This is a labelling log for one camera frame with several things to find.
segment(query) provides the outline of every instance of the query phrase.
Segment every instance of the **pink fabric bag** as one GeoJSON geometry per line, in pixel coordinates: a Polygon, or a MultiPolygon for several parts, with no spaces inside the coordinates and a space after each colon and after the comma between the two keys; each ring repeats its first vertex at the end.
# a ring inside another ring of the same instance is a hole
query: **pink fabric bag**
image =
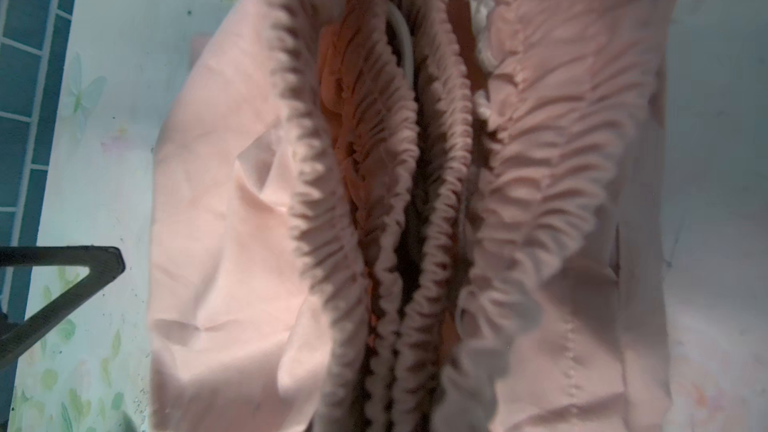
{"type": "Polygon", "coordinates": [[[492,0],[478,62],[465,0],[241,0],[156,148],[154,428],[660,430],[674,1],[492,0]]]}

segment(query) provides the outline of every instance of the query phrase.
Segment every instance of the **pink garment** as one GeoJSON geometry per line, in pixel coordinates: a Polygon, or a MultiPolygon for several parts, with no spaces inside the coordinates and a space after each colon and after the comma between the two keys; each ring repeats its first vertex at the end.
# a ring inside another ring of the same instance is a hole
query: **pink garment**
{"type": "Polygon", "coordinates": [[[488,75],[456,1],[241,0],[208,43],[155,154],[156,430],[660,430],[675,0],[492,0],[488,75]]]}

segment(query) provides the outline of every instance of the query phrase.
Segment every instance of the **white grout line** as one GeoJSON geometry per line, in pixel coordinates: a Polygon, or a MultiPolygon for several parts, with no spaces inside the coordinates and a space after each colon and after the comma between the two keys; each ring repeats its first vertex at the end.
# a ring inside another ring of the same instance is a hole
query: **white grout line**
{"type": "Polygon", "coordinates": [[[17,49],[21,49],[21,50],[25,50],[25,51],[27,51],[29,53],[33,53],[36,56],[43,55],[43,51],[42,50],[37,50],[37,49],[35,49],[33,47],[26,46],[23,43],[16,42],[15,40],[6,39],[5,37],[0,37],[0,43],[7,43],[10,46],[14,46],[17,49]]]}
{"type": "MultiPolygon", "coordinates": [[[[2,36],[5,29],[5,17],[8,14],[8,0],[0,0],[0,36],[2,36]]],[[[0,298],[0,309],[3,312],[8,311],[8,300],[11,297],[11,271],[13,267],[5,268],[5,280],[2,286],[2,297],[0,298]]]]}
{"type": "Polygon", "coordinates": [[[3,112],[1,110],[0,110],[0,117],[5,117],[5,119],[11,119],[11,120],[20,120],[21,122],[30,122],[32,120],[32,118],[30,117],[24,117],[18,114],[11,114],[8,112],[3,112]]]}
{"type": "MultiPolygon", "coordinates": [[[[18,245],[19,235],[22,233],[22,217],[24,216],[24,205],[27,201],[27,189],[29,188],[29,173],[32,170],[32,154],[34,153],[34,138],[38,133],[38,119],[40,117],[40,105],[43,101],[43,89],[45,87],[45,74],[48,72],[48,59],[51,55],[51,42],[53,41],[53,24],[56,19],[56,8],[58,0],[51,0],[48,5],[48,19],[45,22],[45,41],[43,42],[43,57],[40,61],[38,70],[38,88],[34,92],[34,105],[32,107],[32,120],[29,125],[29,135],[27,136],[27,151],[24,155],[24,171],[22,173],[22,184],[18,191],[18,201],[16,202],[16,216],[13,218],[13,233],[11,235],[11,245],[18,245]]],[[[8,301],[11,296],[11,282],[13,278],[13,269],[6,268],[5,283],[2,288],[2,306],[3,311],[8,310],[8,301]]]]}
{"type": "Polygon", "coordinates": [[[62,16],[62,17],[63,17],[63,18],[65,18],[65,19],[70,19],[70,20],[72,20],[72,16],[71,16],[71,15],[67,14],[66,12],[62,12],[62,11],[60,11],[60,10],[58,10],[58,9],[56,9],[56,14],[58,14],[58,15],[62,16]]]}

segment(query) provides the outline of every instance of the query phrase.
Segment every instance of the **tiled floor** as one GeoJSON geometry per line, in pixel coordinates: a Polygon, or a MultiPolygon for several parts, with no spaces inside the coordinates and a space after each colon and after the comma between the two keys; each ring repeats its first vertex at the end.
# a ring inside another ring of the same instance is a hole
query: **tiled floor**
{"type": "MultiPolygon", "coordinates": [[[[0,0],[0,245],[35,245],[74,0],[0,0]]],[[[24,320],[30,269],[0,269],[2,310],[24,320]]],[[[0,371],[0,424],[15,367],[0,371]]]]}

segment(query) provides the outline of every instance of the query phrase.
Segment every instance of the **dark metal frame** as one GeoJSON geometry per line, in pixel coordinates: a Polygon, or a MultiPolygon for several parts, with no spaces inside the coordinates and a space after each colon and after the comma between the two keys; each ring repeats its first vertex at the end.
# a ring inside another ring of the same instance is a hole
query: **dark metal frame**
{"type": "Polygon", "coordinates": [[[9,331],[0,338],[0,369],[21,357],[75,309],[125,271],[123,255],[116,247],[0,247],[0,267],[17,265],[76,265],[88,267],[88,275],[23,324],[6,325],[9,331]]]}

